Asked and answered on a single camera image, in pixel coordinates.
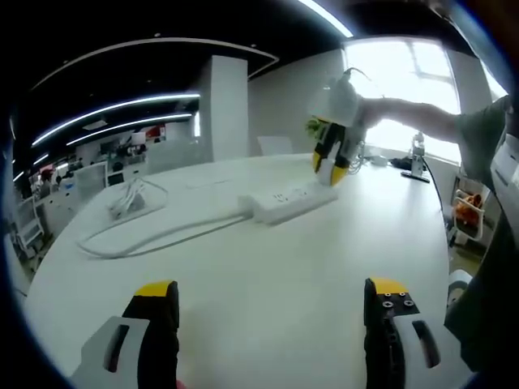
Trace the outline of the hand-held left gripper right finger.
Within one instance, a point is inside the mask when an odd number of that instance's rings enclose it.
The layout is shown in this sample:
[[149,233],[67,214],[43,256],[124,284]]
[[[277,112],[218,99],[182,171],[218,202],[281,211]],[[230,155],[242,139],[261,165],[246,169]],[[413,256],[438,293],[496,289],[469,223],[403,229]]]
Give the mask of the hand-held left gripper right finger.
[[408,289],[385,278],[364,284],[367,388],[463,388],[460,342],[418,308]]

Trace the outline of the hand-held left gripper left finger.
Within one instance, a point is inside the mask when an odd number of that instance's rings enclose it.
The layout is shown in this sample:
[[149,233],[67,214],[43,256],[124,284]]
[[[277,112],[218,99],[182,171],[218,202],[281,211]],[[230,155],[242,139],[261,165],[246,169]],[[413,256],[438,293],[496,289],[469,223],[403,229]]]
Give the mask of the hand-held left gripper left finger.
[[178,283],[138,289],[120,316],[112,316],[81,348],[71,375],[76,388],[176,388]]

